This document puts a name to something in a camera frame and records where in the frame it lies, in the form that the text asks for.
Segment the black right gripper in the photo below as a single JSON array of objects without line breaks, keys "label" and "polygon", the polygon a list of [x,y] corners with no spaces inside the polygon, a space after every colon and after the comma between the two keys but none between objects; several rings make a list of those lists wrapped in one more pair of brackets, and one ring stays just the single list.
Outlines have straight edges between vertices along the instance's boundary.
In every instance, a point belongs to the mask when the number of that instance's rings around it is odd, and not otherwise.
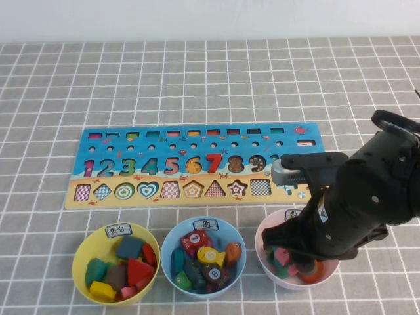
[{"label": "black right gripper", "polygon": [[295,217],[262,231],[263,249],[272,254],[272,246],[282,247],[293,254],[299,266],[314,266],[315,259],[347,260],[357,256],[357,240],[343,224],[328,220]]}]

